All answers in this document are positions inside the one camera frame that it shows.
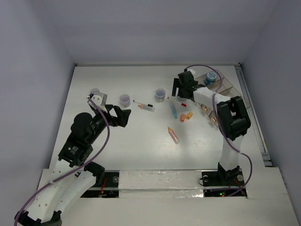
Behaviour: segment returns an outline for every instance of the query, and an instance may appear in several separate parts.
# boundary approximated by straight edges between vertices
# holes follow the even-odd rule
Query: robotic arm
[[[127,125],[131,110],[121,110],[118,106],[106,105],[107,95],[93,90],[88,96],[102,110],[110,126]],[[64,214],[91,186],[101,185],[104,179],[104,167],[90,162],[83,169],[57,182],[60,176],[82,166],[91,152],[92,144],[105,129],[104,118],[96,107],[90,104],[95,116],[80,113],[74,118],[71,134],[58,155],[58,161],[53,169],[48,187],[42,190],[28,205],[25,211],[17,214],[18,222],[23,226],[61,226]],[[114,108],[117,117],[110,115]]]
[[[193,73],[193,70],[188,70],[178,74],[179,78],[174,79],[172,96],[175,96],[178,90],[178,96],[181,98],[204,104],[211,109],[214,108],[213,104],[216,105],[219,127],[225,134],[222,156],[218,170],[203,171],[202,178],[206,178],[203,180],[204,186],[228,186],[235,177],[242,175],[238,164],[239,153],[234,151],[229,143],[239,150],[251,121],[241,97],[226,97],[198,85]]]

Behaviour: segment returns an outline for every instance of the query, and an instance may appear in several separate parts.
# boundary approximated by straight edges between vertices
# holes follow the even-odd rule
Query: orange eraser
[[[189,112],[188,115],[186,116],[187,119],[190,119],[192,117],[193,113]]]
[[[185,114],[182,114],[181,117],[180,117],[180,121],[181,121],[181,122],[184,122],[184,121],[185,121],[185,118],[186,118],[186,115],[185,115]]]

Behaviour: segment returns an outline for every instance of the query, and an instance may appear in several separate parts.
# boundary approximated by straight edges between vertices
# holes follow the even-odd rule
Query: white table surface
[[[108,95],[107,103],[119,105],[119,96],[128,94],[132,110],[125,128],[111,127],[108,145],[95,160],[106,170],[192,170],[215,169],[222,152],[222,136],[197,103],[186,101],[187,107],[175,103],[178,119],[175,119],[168,101],[155,100],[155,90],[163,88],[171,95],[173,80],[183,71],[183,66],[142,67],[76,67],[67,97],[61,125],[50,167],[66,142],[74,117],[90,110],[86,95],[98,88]],[[216,66],[241,92],[233,66]],[[196,67],[196,77],[210,71]],[[133,100],[153,104],[155,112],[138,108]],[[193,117],[180,122],[180,115],[193,111]],[[180,143],[175,145],[167,127],[177,134]],[[106,129],[94,142],[91,156],[101,148],[107,135]],[[253,128],[248,130],[241,150],[250,155],[255,167],[264,167]]]
[[[233,66],[215,68],[241,92]],[[210,71],[198,67],[195,70],[196,77]],[[106,93],[108,104],[119,105],[119,96],[126,93],[131,100],[136,99],[156,107],[156,111],[151,113],[139,109],[132,102],[128,125],[125,128],[111,128],[108,145],[95,160],[106,170],[125,170],[121,175],[135,177],[137,174],[129,174],[126,170],[215,169],[221,156],[222,136],[199,105],[187,101],[187,108],[180,104],[176,106],[179,115],[193,111],[193,117],[182,123],[172,117],[167,101],[159,103],[154,99],[157,88],[164,88],[166,96],[169,96],[173,79],[182,71],[183,66],[76,67],[50,169],[43,171],[40,186],[46,183],[51,173],[57,155],[70,133],[74,117],[81,112],[92,113],[86,100],[86,94],[92,88],[99,88]],[[178,135],[178,145],[170,138],[167,127],[171,127]],[[95,151],[102,146],[106,135],[104,130],[95,141]],[[252,126],[243,140],[241,151],[251,157],[254,167],[252,179],[246,187],[248,199],[170,198],[168,195],[164,198],[160,195],[149,196],[147,191],[145,196],[130,194],[117,199],[81,198],[64,217],[63,226],[297,226],[281,174],[278,168],[264,167]],[[248,176],[248,160],[240,157],[240,166],[244,176]],[[184,178],[186,183],[194,183]],[[132,185],[134,181],[135,178],[129,177],[123,183]],[[144,186],[144,183],[139,182],[137,185]],[[200,188],[193,184],[191,189]]]

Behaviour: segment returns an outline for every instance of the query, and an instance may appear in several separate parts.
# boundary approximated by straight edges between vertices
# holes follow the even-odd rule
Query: blue pen
[[[177,113],[177,110],[175,109],[175,106],[174,106],[174,104],[171,100],[169,100],[169,105],[170,105],[170,109],[171,109],[171,112],[172,112],[173,116],[175,118],[177,118],[178,113]]]

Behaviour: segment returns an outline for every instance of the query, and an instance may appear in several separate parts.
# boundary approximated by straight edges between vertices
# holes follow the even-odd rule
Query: white wall
[[[77,63],[237,63],[277,0],[43,0]]]
[[[0,224],[49,164],[73,60],[40,0],[0,1]]]
[[[275,166],[301,223],[301,1],[281,0],[243,63]]]

